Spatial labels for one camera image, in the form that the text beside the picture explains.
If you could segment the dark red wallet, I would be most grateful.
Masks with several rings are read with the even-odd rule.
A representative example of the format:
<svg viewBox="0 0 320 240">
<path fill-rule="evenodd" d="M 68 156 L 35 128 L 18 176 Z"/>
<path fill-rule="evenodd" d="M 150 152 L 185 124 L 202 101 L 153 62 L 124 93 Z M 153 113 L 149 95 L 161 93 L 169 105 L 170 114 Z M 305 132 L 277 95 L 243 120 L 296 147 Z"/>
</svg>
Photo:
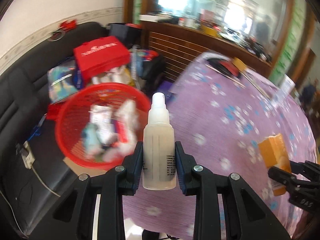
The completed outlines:
<svg viewBox="0 0 320 240">
<path fill-rule="evenodd" d="M 241 76 L 240 71 L 234 64 L 230 61 L 222 60 L 222 59 L 207 59 L 208 64 L 215 68 L 216 70 L 220 71 L 222 74 L 227 75 L 228 77 L 237 77 Z"/>
</svg>

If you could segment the white plastic bag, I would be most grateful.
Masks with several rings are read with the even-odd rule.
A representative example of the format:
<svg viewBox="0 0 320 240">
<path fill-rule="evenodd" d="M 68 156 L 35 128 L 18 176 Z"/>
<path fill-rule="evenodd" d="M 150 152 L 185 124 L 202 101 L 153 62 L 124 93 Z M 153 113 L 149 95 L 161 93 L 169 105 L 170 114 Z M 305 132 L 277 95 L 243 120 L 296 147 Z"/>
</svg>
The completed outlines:
<svg viewBox="0 0 320 240">
<path fill-rule="evenodd" d="M 125 100 L 114 114 L 118 140 L 103 154 L 103 161 L 110 163 L 117 158 L 131 155 L 137 143 L 136 132 L 139 129 L 139 114 L 134 100 Z"/>
</svg>

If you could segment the large wall mirror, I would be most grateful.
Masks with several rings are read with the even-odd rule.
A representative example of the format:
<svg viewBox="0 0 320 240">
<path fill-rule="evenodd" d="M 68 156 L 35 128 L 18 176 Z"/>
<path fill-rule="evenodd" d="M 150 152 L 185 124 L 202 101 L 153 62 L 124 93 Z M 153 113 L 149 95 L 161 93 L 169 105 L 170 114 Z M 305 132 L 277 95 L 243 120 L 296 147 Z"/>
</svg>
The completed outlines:
<svg viewBox="0 0 320 240">
<path fill-rule="evenodd" d="M 290 7 L 291 0 L 155 0 L 156 10 L 180 16 L 186 26 L 212 24 L 236 44 L 251 38 L 269 63 Z"/>
</svg>

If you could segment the red mesh trash basket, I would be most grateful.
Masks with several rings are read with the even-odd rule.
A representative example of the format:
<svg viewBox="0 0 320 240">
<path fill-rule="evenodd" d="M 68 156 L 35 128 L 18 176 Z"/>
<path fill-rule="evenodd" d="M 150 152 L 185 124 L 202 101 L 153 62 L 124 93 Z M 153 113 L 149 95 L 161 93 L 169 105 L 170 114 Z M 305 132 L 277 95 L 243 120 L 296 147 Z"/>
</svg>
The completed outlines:
<svg viewBox="0 0 320 240">
<path fill-rule="evenodd" d="M 150 107 L 149 98 L 132 86 L 91 85 L 63 104 L 56 120 L 56 142 L 72 163 L 107 171 L 133 153 Z"/>
</svg>

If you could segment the teal tissue pack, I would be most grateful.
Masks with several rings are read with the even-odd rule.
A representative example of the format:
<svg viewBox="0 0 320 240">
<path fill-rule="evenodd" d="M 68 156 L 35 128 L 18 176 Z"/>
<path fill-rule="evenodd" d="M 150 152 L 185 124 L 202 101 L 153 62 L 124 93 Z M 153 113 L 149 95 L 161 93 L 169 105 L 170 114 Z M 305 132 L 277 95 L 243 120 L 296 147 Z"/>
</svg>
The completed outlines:
<svg viewBox="0 0 320 240">
<path fill-rule="evenodd" d="M 87 159 L 94 158 L 103 151 L 97 128 L 96 124 L 89 122 L 81 132 L 82 145 Z"/>
</svg>

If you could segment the orange cardboard box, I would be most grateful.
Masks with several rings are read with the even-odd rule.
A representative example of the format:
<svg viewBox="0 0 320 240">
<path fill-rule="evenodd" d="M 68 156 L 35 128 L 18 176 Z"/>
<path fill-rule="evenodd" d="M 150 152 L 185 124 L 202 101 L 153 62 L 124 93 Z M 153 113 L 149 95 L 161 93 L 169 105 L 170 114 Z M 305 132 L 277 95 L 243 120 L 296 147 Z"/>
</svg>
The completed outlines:
<svg viewBox="0 0 320 240">
<path fill-rule="evenodd" d="M 281 133 L 266 137 L 259 142 L 258 147 L 267 169 L 275 166 L 287 173 L 291 173 L 290 160 Z"/>
</svg>

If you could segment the purple floral tablecloth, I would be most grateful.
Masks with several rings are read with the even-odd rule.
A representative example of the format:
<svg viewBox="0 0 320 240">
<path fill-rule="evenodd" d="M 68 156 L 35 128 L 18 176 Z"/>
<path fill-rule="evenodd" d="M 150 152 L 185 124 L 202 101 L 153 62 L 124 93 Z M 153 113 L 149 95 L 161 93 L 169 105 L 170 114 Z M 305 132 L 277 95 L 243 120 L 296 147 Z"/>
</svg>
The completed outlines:
<svg viewBox="0 0 320 240">
<path fill-rule="evenodd" d="M 306 224 L 304 211 L 275 197 L 258 144 L 281 134 L 289 159 L 316 162 L 316 141 L 307 117 L 291 96 L 274 108 L 246 79 L 245 88 L 210 69 L 207 59 L 227 60 L 205 52 L 189 64 L 171 87 L 168 104 L 175 140 L 185 153 L 215 174 L 236 172 L 273 211 L 291 237 Z M 133 197 L 123 197 L 124 218 L 145 230 L 192 239 L 195 196 L 185 197 L 179 186 L 150 191 L 139 186 Z"/>
</svg>

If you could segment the red gift box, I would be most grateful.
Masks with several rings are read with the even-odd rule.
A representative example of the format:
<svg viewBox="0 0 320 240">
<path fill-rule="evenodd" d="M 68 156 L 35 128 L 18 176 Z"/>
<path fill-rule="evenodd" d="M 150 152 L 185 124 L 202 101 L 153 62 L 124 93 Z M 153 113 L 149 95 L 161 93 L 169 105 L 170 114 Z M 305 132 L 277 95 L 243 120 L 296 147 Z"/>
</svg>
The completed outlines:
<svg viewBox="0 0 320 240">
<path fill-rule="evenodd" d="M 130 62 L 129 50 L 114 36 L 85 42 L 74 48 L 73 53 L 86 83 L 94 76 Z"/>
</svg>

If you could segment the wooden sideboard cabinet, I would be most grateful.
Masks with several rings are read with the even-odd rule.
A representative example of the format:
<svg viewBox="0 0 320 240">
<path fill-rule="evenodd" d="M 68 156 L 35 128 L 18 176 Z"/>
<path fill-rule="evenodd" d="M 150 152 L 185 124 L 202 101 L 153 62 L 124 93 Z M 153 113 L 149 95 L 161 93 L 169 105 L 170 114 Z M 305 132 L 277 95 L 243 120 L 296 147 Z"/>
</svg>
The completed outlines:
<svg viewBox="0 0 320 240">
<path fill-rule="evenodd" d="M 237 57 L 260 75 L 268 77 L 272 66 L 244 48 L 179 25 L 142 21 L 142 46 L 164 56 L 164 78 L 174 82 L 189 63 L 212 50 L 227 57 Z"/>
</svg>

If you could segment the white medicine box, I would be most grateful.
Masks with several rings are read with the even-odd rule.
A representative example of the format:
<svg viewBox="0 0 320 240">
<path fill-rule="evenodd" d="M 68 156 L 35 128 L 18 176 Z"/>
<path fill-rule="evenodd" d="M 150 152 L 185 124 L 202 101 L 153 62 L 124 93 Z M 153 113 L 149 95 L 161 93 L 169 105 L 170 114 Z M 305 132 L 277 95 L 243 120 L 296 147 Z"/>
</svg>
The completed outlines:
<svg viewBox="0 0 320 240">
<path fill-rule="evenodd" d="M 112 108 L 109 106 L 92 105 L 90 108 L 90 123 L 97 125 L 97 133 L 103 145 L 111 145 L 117 140 L 112 123 Z"/>
</svg>

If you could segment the black leather sofa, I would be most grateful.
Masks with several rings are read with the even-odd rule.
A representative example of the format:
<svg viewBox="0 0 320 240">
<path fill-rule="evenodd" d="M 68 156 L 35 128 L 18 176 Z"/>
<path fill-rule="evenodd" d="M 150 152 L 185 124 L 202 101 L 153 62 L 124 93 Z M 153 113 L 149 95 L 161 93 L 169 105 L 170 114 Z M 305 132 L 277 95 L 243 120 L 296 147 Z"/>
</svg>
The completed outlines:
<svg viewBox="0 0 320 240">
<path fill-rule="evenodd" d="M 58 41 L 43 41 L 1 75 L 1 230 L 28 237 L 76 179 L 64 163 L 46 119 L 48 70 L 84 42 L 107 36 L 97 22 L 78 25 Z"/>
</svg>

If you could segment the colourful magazine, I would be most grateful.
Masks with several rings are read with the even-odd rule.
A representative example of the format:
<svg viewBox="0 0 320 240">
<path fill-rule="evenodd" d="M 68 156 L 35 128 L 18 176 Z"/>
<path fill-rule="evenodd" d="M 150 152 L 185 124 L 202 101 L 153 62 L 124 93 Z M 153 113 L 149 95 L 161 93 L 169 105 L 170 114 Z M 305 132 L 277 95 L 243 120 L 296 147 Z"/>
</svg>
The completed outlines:
<svg viewBox="0 0 320 240">
<path fill-rule="evenodd" d="M 73 82 L 75 71 L 75 60 L 68 59 L 47 72 L 51 103 L 63 102 L 78 91 Z"/>
</svg>

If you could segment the white spray bottle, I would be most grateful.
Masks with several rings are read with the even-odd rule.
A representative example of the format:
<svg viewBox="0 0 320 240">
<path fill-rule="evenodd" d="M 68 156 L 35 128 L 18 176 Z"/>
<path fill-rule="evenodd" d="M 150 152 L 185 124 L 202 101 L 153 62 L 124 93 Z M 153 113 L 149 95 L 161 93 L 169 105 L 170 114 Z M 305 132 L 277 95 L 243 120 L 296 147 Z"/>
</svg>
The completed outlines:
<svg viewBox="0 0 320 240">
<path fill-rule="evenodd" d="M 163 191 L 176 187 L 175 136 L 163 93 L 152 96 L 143 134 L 143 187 Z"/>
</svg>

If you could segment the yellow small box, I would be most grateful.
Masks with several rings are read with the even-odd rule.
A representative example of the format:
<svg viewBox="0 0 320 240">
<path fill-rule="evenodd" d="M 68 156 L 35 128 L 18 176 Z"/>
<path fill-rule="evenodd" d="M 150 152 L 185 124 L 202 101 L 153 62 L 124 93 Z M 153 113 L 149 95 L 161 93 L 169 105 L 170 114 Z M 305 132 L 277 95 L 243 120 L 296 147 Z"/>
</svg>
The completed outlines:
<svg viewBox="0 0 320 240">
<path fill-rule="evenodd" d="M 236 68 L 238 68 L 238 70 L 240 72 L 244 72 L 247 69 L 247 65 L 244 64 L 239 58 L 235 57 L 232 60 L 232 64 L 234 64 L 236 66 Z"/>
</svg>

